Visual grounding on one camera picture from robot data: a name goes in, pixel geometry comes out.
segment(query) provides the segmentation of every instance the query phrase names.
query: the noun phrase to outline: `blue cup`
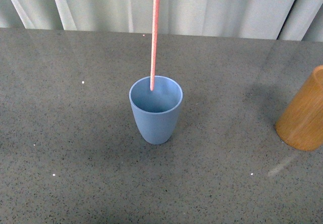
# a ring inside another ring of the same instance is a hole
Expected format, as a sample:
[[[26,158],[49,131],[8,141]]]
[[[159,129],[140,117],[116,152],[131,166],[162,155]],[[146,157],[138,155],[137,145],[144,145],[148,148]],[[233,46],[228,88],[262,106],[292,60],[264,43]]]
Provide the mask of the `blue cup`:
[[[151,144],[165,143],[172,135],[181,109],[183,91],[174,80],[155,76],[138,80],[129,92],[131,108],[142,137]]]

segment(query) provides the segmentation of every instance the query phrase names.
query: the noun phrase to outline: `stick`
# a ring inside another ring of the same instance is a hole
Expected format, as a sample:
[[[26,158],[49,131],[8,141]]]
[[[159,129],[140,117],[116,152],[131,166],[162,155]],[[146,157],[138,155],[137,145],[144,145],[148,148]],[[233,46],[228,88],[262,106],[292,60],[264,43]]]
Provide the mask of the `stick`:
[[[150,67],[150,90],[153,91],[155,84],[155,65],[157,50],[157,34],[158,34],[158,16],[159,16],[159,0],[153,0],[152,7],[152,40],[151,40],[151,67]]]

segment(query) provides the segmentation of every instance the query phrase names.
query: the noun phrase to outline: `white curtain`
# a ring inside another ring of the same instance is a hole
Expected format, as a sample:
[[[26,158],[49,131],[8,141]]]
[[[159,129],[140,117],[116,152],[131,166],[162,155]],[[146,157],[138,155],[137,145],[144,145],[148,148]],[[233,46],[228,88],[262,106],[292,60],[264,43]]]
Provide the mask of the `white curtain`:
[[[323,41],[323,0],[161,0],[159,32]],[[0,0],[0,27],[150,33],[152,0]]]

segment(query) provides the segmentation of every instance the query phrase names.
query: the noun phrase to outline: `wooden cup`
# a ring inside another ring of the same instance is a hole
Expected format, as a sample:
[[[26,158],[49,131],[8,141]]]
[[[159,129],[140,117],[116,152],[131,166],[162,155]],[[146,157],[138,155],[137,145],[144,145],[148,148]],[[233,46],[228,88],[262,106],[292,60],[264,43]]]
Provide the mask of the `wooden cup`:
[[[276,122],[288,145],[313,151],[323,144],[323,65],[316,67]]]

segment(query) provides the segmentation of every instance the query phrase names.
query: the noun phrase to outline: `cup rim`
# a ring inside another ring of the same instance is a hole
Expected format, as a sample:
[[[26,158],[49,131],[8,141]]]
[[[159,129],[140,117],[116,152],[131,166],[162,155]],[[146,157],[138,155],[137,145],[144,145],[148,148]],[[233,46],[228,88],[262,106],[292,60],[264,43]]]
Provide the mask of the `cup rim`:
[[[168,112],[170,112],[170,111],[173,111],[175,108],[177,108],[177,107],[181,104],[181,102],[182,102],[182,100],[183,100],[183,90],[182,90],[181,86],[180,86],[180,85],[179,85],[175,80],[173,80],[173,79],[171,79],[171,78],[169,78],[169,77],[161,76],[161,75],[156,75],[155,77],[156,77],[156,78],[165,78],[165,79],[168,79],[168,80],[172,81],[173,83],[175,83],[175,84],[177,85],[177,87],[179,88],[179,90],[180,90],[180,92],[181,92],[181,98],[180,98],[180,100],[178,101],[178,103],[176,104],[176,106],[174,106],[173,108],[171,108],[171,109],[169,109],[169,110],[167,110],[167,111],[162,111],[162,112],[149,112],[149,111],[145,111],[145,110],[143,110],[143,109],[140,109],[138,106],[136,106],[136,104],[132,101],[132,98],[131,98],[131,92],[132,92],[132,89],[133,89],[133,88],[135,87],[135,85],[136,85],[136,84],[138,84],[140,81],[145,80],[145,79],[147,79],[147,78],[150,78],[150,76],[147,76],[147,77],[144,77],[144,78],[141,78],[141,79],[137,80],[137,81],[136,81],[136,82],[131,86],[130,91],[129,91],[129,100],[130,100],[131,104],[132,104],[132,105],[133,105],[137,110],[139,110],[139,111],[141,111],[141,112],[143,112],[143,113],[152,114],[152,115],[161,115],[161,114],[165,114],[165,113],[168,113]]]
[[[315,82],[320,86],[321,89],[323,89],[323,85],[321,84],[320,80],[317,78],[317,72],[323,70],[323,65],[319,65],[317,66],[314,70],[313,70],[313,76],[314,76],[314,80]]]

